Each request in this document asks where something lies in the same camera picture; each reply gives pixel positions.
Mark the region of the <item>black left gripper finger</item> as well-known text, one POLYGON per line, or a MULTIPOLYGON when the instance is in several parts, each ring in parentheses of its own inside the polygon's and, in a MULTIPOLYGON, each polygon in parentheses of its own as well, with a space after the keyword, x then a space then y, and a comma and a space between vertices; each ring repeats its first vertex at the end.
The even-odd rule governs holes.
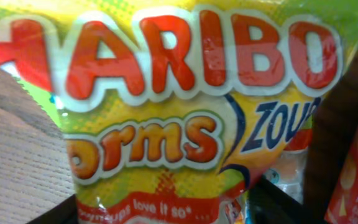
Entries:
POLYGON ((68 197, 27 224, 79 224, 75 195, 68 197))

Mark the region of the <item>Haribo worms candy bag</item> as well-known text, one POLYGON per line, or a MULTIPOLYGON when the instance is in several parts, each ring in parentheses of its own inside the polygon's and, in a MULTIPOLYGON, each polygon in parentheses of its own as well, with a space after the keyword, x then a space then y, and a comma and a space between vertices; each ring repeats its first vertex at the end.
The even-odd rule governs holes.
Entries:
POLYGON ((60 121, 79 223, 233 223, 358 47, 358 1, 0 1, 0 68, 60 121))

